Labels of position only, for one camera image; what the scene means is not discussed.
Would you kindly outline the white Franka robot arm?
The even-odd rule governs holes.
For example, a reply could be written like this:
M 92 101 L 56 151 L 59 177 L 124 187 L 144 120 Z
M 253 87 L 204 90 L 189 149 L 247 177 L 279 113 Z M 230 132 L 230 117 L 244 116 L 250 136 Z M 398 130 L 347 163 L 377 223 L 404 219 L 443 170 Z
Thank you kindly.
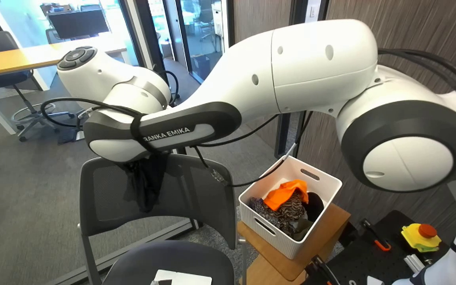
M 456 70 L 436 94 L 380 63 L 372 30 L 356 19 L 295 24 L 231 46 L 179 105 L 154 71 L 92 46 L 67 52 L 67 90 L 97 103 L 84 125 L 92 152 L 132 162 L 231 135 L 258 116 L 317 111 L 334 117 L 342 154 L 366 185 L 420 192 L 447 185 L 456 200 Z M 456 285 L 456 238 L 431 266 L 396 285 Z

